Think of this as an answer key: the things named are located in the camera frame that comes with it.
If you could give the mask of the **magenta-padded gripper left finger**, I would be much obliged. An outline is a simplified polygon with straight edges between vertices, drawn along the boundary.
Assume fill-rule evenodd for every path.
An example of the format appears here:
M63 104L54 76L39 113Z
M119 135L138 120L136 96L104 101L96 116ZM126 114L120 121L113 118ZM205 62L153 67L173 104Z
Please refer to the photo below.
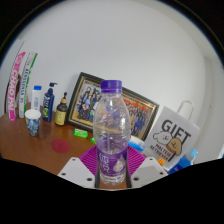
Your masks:
M96 147L88 149L79 158L71 157L58 176L84 188L98 188L100 177Z

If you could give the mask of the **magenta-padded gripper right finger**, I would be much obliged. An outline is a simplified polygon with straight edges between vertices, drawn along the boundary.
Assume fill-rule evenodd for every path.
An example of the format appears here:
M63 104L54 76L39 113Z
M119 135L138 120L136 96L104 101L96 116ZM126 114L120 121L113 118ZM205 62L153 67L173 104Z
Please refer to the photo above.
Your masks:
M154 157L145 157L133 147L128 147L126 168L128 188L140 188L167 175Z

